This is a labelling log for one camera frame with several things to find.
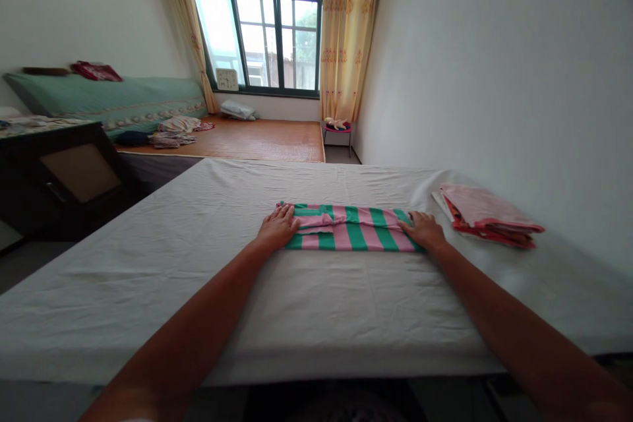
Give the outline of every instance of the yellow curtain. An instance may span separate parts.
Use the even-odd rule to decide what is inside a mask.
[[[322,118],[356,121],[367,68],[376,0],[323,0]]]
[[[206,75],[206,61],[204,60],[204,49],[202,48],[202,35],[200,35],[200,26],[198,24],[198,14],[196,11],[195,0],[171,0],[175,12],[178,15],[180,23],[188,38],[196,64],[200,70],[200,81],[202,81],[202,90],[204,91],[204,101],[209,113],[217,113],[220,108],[216,101],[209,78]]]

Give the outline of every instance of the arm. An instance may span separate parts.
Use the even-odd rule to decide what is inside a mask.
[[[189,394],[218,360],[260,269],[297,231],[293,213],[286,205],[267,216],[257,238],[132,356],[80,420],[182,420]]]
[[[625,421],[630,393],[607,371],[468,262],[433,216],[398,222],[439,264],[479,333],[536,406],[549,417]]]

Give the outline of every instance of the window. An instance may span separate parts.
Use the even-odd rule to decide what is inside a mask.
[[[318,97],[323,0],[195,0],[213,89],[216,68],[239,90]]]

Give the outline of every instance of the wooden cabinet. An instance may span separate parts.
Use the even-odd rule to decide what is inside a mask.
[[[142,198],[99,123],[0,139],[0,220],[78,241]]]

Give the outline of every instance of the stuffed toy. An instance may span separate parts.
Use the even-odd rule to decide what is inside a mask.
[[[334,127],[336,130],[346,130],[347,127],[344,125],[345,122],[347,122],[347,119],[335,120],[331,117],[325,118],[325,123],[330,127]]]

